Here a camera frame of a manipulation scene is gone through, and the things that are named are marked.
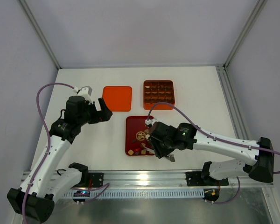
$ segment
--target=white table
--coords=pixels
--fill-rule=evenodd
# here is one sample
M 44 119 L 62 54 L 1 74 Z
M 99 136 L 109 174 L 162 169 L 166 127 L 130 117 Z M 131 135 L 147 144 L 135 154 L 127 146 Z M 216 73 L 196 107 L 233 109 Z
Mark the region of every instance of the white table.
M 93 88 L 92 100 L 102 97 L 109 85 L 131 86 L 132 108 L 129 112 L 113 112 L 110 121 L 85 125 L 65 153 L 57 168 L 67 168 L 72 162 L 87 165 L 91 170 L 169 170 L 201 169 L 206 161 L 225 161 L 229 157 L 196 150 L 175 150 L 176 162 L 149 157 L 130 157 L 125 154 L 126 118 L 147 115 L 143 109 L 143 82 L 172 80 L 176 106 L 200 127 L 214 133 L 235 137 L 221 85 L 215 67 L 109 68 L 59 70 L 56 82 Z M 55 86 L 45 120 L 50 127 L 65 108 L 66 100 L 74 95 L 64 86 Z M 152 116 L 177 127 L 185 119 L 176 111 L 153 111 Z M 47 139 L 42 129 L 32 166 L 36 163 Z

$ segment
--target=white vent strip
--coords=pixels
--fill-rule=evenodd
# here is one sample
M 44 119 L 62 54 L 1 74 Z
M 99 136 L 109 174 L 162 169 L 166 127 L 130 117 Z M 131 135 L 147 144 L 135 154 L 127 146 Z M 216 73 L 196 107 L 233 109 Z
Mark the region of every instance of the white vent strip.
M 90 199 L 100 193 L 92 191 L 88 197 L 74 196 L 75 190 L 64 194 L 62 199 Z M 204 197 L 203 189 L 123 189 L 123 190 L 106 190 L 99 199 L 154 199 L 154 198 L 197 198 Z

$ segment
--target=robotic arm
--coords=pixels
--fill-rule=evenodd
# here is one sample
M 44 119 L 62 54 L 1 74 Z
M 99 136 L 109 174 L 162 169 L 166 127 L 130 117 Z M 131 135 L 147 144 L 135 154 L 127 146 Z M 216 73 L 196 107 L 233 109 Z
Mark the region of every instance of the robotic arm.
M 177 148 L 179 150 L 204 150 L 235 158 L 225 162 L 206 162 L 201 177 L 207 185 L 216 185 L 218 180 L 236 176 L 249 176 L 265 183 L 273 182 L 274 155 L 251 148 L 262 147 L 273 150 L 271 141 L 267 138 L 261 137 L 259 141 L 240 140 L 201 129 L 215 137 L 212 139 L 198 132 L 188 123 L 181 123 L 178 128 L 167 126 L 156 120 L 148 120 L 146 123 L 150 127 L 149 135 L 146 138 L 159 159 Z M 218 141 L 216 138 L 244 144 L 247 145 L 247 148 L 230 145 Z
M 31 171 L 34 174 L 42 163 L 37 174 L 30 183 L 31 175 L 18 189 L 11 188 L 7 198 L 16 213 L 22 214 L 22 204 L 25 192 L 30 189 L 26 200 L 26 216 L 45 222 L 54 209 L 55 202 L 73 186 L 84 186 L 89 178 L 88 167 L 78 163 L 69 165 L 69 169 L 50 185 L 51 177 L 64 153 L 70 148 L 75 137 L 81 132 L 85 124 L 96 124 L 108 121 L 112 112 L 106 106 L 104 99 L 99 98 L 101 111 L 97 111 L 95 103 L 91 101 L 91 87 L 85 86 L 76 89 L 77 95 L 70 97 L 66 102 L 64 118 L 55 121 L 50 129 L 50 149 L 44 148 L 41 156 Z

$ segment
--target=gray floor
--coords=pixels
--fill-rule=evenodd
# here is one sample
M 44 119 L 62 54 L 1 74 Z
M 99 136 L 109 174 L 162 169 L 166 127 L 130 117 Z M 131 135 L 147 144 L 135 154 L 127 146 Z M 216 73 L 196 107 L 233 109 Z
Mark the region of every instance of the gray floor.
M 220 200 L 235 190 L 222 189 Z M 71 201 L 56 205 L 55 211 Z M 242 189 L 230 204 L 211 205 L 202 199 L 97 200 L 72 205 L 53 214 L 45 224 L 272 224 L 261 189 Z

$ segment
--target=gray wall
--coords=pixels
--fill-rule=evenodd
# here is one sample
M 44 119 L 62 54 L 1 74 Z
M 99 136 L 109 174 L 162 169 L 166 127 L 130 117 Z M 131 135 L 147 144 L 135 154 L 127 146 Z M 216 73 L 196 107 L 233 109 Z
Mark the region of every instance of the gray wall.
M 27 0 L 61 67 L 223 64 L 257 0 Z
M 252 136 L 280 151 L 280 0 L 266 3 L 228 70 Z M 274 183 L 280 192 L 280 175 Z
M 10 223 L 7 192 L 29 169 L 40 134 L 36 93 L 56 74 L 17 1 L 0 0 L 0 224 Z M 44 111 L 50 94 L 41 97 Z

